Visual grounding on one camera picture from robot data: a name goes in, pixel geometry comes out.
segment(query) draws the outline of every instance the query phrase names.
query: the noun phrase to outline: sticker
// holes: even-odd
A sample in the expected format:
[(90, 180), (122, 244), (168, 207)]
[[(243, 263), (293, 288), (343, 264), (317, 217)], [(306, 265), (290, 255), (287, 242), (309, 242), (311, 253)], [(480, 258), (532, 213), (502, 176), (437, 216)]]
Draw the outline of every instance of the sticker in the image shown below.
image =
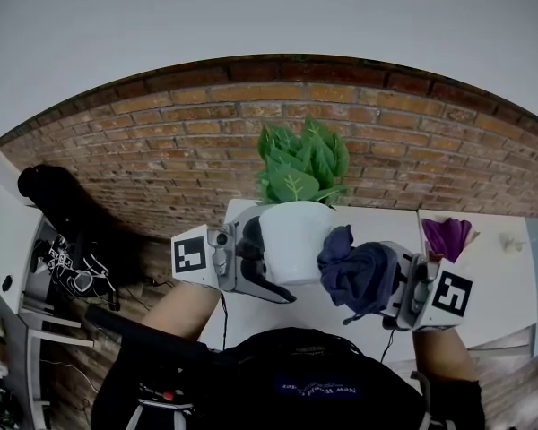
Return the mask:
[(205, 269), (205, 241), (203, 237), (180, 240), (174, 243), (176, 273)]
[(464, 317), (473, 283), (470, 280), (443, 271), (432, 305), (459, 317)]

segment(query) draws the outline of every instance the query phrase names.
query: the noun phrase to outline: white flower pot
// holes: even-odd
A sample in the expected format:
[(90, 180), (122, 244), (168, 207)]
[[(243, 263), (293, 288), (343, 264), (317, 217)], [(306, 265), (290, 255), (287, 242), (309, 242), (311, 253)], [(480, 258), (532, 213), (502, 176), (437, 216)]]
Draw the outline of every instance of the white flower pot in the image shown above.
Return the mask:
[(261, 214), (265, 265), (277, 285), (318, 283), (317, 256), (334, 224), (335, 211), (318, 202), (277, 204)]

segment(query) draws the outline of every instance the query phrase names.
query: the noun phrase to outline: potted plant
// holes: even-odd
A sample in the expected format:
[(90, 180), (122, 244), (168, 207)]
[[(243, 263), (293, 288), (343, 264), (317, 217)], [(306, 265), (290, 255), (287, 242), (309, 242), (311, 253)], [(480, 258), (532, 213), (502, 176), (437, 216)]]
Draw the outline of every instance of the potted plant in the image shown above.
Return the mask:
[(330, 206), (346, 193), (349, 167), (343, 139), (311, 116), (300, 138), (289, 129), (266, 125), (259, 139), (265, 170), (257, 174), (265, 204), (259, 219), (265, 262), (275, 283), (318, 282), (317, 255), (334, 225)]

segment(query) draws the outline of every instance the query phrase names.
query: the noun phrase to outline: crumpled towel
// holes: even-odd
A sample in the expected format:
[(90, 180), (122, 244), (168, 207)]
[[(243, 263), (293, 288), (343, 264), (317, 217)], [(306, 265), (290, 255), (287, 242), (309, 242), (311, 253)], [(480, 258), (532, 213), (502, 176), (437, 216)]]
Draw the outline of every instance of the crumpled towel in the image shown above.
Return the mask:
[(345, 325), (386, 309), (397, 265), (392, 248), (378, 242), (355, 248), (352, 240), (351, 226), (335, 228), (317, 257), (321, 284), (334, 305), (347, 305), (355, 313)]
[(466, 239), (473, 225), (465, 219), (447, 219), (442, 223), (432, 219), (422, 220), (424, 235), (430, 249), (436, 255), (443, 255), (450, 262), (456, 262), (466, 246)]

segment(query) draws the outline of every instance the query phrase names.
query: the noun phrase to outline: dark blue cloth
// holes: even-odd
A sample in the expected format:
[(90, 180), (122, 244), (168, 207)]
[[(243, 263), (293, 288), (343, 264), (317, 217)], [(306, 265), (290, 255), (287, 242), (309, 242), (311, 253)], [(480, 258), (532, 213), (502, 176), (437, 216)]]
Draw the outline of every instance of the dark blue cloth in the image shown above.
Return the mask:
[(392, 248), (379, 242), (353, 247), (352, 240), (351, 226), (335, 228), (317, 257), (321, 285), (334, 305), (347, 305), (355, 313), (345, 325), (386, 309), (397, 265)]

